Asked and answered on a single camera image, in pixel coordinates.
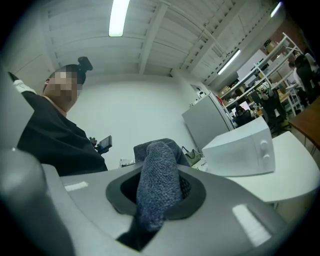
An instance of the white table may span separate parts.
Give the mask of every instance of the white table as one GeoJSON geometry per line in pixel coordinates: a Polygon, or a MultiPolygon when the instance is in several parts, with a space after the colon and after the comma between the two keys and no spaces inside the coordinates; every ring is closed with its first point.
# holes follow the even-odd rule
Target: white table
{"type": "Polygon", "coordinates": [[[273,140],[275,171],[227,177],[266,203],[279,203],[314,191],[320,185],[319,168],[304,145],[289,131],[273,140]]]}

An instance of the ceiling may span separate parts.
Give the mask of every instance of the ceiling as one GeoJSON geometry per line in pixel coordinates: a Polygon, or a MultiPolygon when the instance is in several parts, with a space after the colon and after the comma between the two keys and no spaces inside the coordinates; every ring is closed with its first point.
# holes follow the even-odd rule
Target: ceiling
{"type": "Polygon", "coordinates": [[[112,0],[42,0],[2,50],[5,67],[31,87],[87,56],[88,76],[170,76],[179,67],[209,84],[274,0],[130,0],[122,37],[109,37],[112,0]]]}

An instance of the white box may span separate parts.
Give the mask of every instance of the white box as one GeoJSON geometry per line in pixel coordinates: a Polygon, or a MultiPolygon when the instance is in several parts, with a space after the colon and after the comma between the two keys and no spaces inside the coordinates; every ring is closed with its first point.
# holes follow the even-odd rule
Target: white box
{"type": "Polygon", "coordinates": [[[248,176],[275,171],[270,129],[259,117],[215,137],[203,149],[208,172],[220,176],[248,176]]]}

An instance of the gray cloth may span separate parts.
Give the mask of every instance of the gray cloth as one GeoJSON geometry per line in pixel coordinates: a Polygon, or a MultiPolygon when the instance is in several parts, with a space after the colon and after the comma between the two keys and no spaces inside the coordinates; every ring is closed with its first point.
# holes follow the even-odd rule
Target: gray cloth
{"type": "Polygon", "coordinates": [[[153,141],[149,141],[149,142],[135,146],[133,148],[133,151],[134,151],[134,158],[136,163],[143,162],[145,160],[145,158],[147,157],[148,145],[155,142],[165,143],[171,149],[175,157],[175,161],[178,165],[183,165],[188,167],[190,166],[181,148],[178,146],[178,144],[174,140],[169,138],[153,140],[153,141]]]}
{"type": "Polygon", "coordinates": [[[136,193],[137,219],[142,230],[156,232],[164,223],[165,211],[182,201],[183,196],[171,148],[158,141],[150,143],[145,152],[136,193]]]}

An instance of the fluorescent light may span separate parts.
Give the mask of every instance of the fluorescent light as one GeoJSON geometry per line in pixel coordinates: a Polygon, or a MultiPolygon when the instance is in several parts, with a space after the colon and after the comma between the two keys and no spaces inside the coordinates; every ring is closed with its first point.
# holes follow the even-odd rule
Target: fluorescent light
{"type": "Polygon", "coordinates": [[[123,36],[129,2],[130,0],[113,0],[109,25],[109,37],[123,36]]]}
{"type": "Polygon", "coordinates": [[[235,54],[232,56],[232,58],[227,61],[227,63],[223,66],[223,68],[220,69],[220,71],[218,72],[218,75],[221,75],[221,73],[222,73],[223,71],[225,71],[225,69],[230,65],[231,62],[233,62],[233,61],[235,60],[235,58],[236,58],[239,54],[240,54],[240,50],[238,49],[238,50],[235,52],[235,54]]]}
{"type": "Polygon", "coordinates": [[[271,18],[276,14],[276,12],[279,10],[281,5],[282,5],[282,2],[279,2],[278,5],[274,8],[274,10],[271,12],[271,18]]]}

